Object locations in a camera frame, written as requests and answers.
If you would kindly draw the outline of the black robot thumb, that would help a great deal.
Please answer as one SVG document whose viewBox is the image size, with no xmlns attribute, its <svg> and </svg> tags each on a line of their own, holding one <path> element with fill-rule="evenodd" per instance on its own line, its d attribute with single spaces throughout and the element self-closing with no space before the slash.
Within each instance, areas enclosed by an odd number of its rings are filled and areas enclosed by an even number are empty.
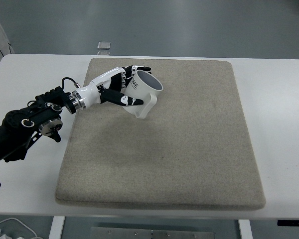
<svg viewBox="0 0 299 239">
<path fill-rule="evenodd" d="M 141 99 L 135 99 L 114 90 L 101 91 L 100 99 L 102 103 L 110 102 L 119 106 L 139 106 L 144 104 L 144 101 Z"/>
</svg>

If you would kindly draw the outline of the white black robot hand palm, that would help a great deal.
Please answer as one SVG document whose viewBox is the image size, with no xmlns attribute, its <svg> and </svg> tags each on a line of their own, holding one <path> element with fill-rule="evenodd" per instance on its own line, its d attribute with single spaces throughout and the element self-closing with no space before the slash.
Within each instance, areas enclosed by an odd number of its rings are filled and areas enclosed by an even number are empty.
<svg viewBox="0 0 299 239">
<path fill-rule="evenodd" d="M 122 90 L 126 87 L 126 70 L 116 67 L 94 78 L 87 86 L 78 87 L 70 99 L 75 109 L 86 109 L 93 104 L 111 102 L 122 106 Z"/>
</svg>

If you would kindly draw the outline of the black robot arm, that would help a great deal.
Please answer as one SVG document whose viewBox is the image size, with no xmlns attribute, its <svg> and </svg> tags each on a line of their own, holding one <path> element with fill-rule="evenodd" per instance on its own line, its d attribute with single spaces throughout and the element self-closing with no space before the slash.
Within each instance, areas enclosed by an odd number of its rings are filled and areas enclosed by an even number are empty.
<svg viewBox="0 0 299 239">
<path fill-rule="evenodd" d="M 116 67 L 93 79 L 87 86 L 72 93 L 64 91 L 64 85 L 36 96 L 27 107 L 5 115 L 0 126 L 0 161 L 25 159 L 27 151 L 41 137 L 61 141 L 60 114 L 66 108 L 71 114 L 87 109 L 93 104 L 110 102 L 129 107 L 143 105 L 143 100 L 126 96 L 124 91 L 138 70 L 150 72 L 146 66 Z"/>
</svg>

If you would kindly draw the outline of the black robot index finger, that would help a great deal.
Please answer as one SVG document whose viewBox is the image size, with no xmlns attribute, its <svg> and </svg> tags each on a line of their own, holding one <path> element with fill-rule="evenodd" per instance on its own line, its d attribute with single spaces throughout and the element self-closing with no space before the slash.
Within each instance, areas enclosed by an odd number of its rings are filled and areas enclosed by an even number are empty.
<svg viewBox="0 0 299 239">
<path fill-rule="evenodd" d="M 139 66 L 139 65 L 126 66 L 126 67 L 123 67 L 123 69 L 125 70 L 126 74 L 135 74 L 137 70 L 143 70 L 146 72 L 151 71 L 151 67 Z"/>
</svg>

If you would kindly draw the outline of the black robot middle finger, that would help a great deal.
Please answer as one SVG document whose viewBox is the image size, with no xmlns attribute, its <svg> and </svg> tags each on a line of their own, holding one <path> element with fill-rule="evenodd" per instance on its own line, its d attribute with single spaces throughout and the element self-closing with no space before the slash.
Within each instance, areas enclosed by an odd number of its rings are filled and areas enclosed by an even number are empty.
<svg viewBox="0 0 299 239">
<path fill-rule="evenodd" d="M 122 81 L 130 81 L 135 75 L 135 72 L 122 73 Z"/>
</svg>

